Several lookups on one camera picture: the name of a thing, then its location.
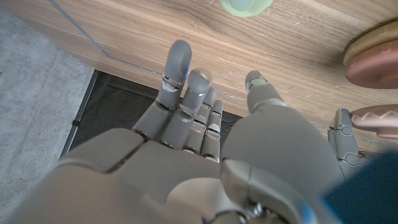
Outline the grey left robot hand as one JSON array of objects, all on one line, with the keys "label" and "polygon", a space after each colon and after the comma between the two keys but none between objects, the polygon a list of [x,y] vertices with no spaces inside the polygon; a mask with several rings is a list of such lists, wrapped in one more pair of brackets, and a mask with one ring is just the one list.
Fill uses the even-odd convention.
[{"label": "grey left robot hand", "polygon": [[328,130],[328,142],[336,154],[345,180],[373,161],[367,154],[358,151],[351,114],[347,109],[340,108],[336,111],[333,125]]}]

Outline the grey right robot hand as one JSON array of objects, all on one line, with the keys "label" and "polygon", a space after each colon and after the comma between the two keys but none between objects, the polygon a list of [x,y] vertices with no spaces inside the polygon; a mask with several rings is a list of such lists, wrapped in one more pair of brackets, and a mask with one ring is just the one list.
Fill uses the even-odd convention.
[{"label": "grey right robot hand", "polygon": [[249,115],[220,143],[212,78],[170,49],[155,102],[63,156],[8,223],[336,223],[323,194],[344,181],[322,135],[256,70]]}]

